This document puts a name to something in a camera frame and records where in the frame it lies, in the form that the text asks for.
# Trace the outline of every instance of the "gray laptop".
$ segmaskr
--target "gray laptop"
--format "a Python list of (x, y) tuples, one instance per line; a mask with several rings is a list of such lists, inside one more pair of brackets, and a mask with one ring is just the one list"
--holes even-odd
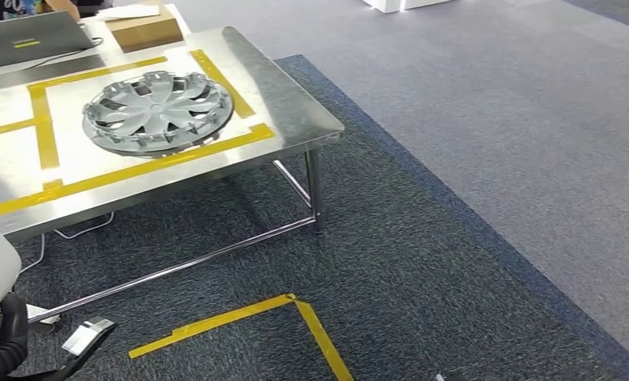
[(0, 21), (0, 66), (92, 48), (67, 12)]

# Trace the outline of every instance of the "brown box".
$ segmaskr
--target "brown box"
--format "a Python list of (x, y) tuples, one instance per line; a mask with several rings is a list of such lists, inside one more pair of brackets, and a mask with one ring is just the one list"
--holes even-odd
[(160, 14), (106, 22), (106, 26), (121, 45), (123, 52), (134, 52), (183, 40), (181, 29), (167, 8), (159, 2), (144, 2), (144, 4), (158, 4)]

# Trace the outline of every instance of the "metal table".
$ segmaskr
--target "metal table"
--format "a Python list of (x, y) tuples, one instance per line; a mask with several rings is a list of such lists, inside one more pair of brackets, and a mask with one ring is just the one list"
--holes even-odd
[[(87, 23), (105, 44), (83, 56), (104, 68), (74, 71), (87, 58), (38, 71), (27, 64), (0, 75), (48, 73), (50, 79), (0, 88), (0, 232), (22, 240), (221, 177), (273, 163), (311, 213), (299, 221), (250, 237), (197, 259), (117, 285), (31, 317), (42, 321), (100, 298), (195, 266), (206, 260), (313, 225), (321, 232), (318, 149), (340, 139), (343, 125), (236, 29), (185, 36), (185, 42), (129, 54), (116, 45), (106, 26)], [(121, 156), (94, 145), (82, 131), (82, 108), (107, 84), (147, 71), (203, 71), (233, 95), (234, 115), (217, 138), (203, 146), (159, 158)], [(307, 188), (279, 159), (304, 154)]]

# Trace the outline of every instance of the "white paper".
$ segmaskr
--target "white paper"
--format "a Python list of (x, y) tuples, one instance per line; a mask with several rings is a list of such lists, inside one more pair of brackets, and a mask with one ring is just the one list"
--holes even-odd
[(131, 6), (115, 6), (100, 10), (97, 16), (100, 20), (116, 20), (119, 18), (135, 18), (157, 16), (160, 14), (159, 6), (146, 6), (143, 4), (135, 4)]

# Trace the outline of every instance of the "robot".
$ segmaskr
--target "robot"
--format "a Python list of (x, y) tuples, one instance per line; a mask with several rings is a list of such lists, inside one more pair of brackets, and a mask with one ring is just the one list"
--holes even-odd
[(74, 375), (115, 330), (109, 320), (95, 317), (84, 322), (64, 343), (69, 352), (64, 364), (56, 370), (25, 377), (8, 376), (29, 354), (29, 313), (25, 302), (12, 290), (20, 274), (21, 261), (15, 248), (0, 234), (0, 381), (31, 380), (58, 381)]

